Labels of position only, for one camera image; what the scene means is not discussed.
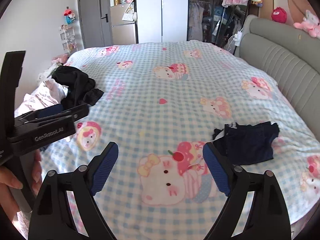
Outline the person's left hand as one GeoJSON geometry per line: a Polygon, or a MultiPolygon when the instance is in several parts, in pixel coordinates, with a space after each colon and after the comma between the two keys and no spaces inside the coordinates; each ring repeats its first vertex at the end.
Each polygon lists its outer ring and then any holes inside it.
{"type": "MultiPolygon", "coordinates": [[[[34,164],[32,170],[32,186],[33,192],[35,195],[38,194],[41,184],[42,184],[42,167],[41,167],[41,154],[40,150],[36,150],[34,152],[34,164]]],[[[16,214],[20,212],[20,208],[18,207],[14,197],[10,192],[10,188],[19,189],[23,188],[23,184],[16,178],[16,176],[9,171],[6,167],[1,166],[1,207],[3,208],[5,214],[12,222],[16,217],[16,214]]]]}

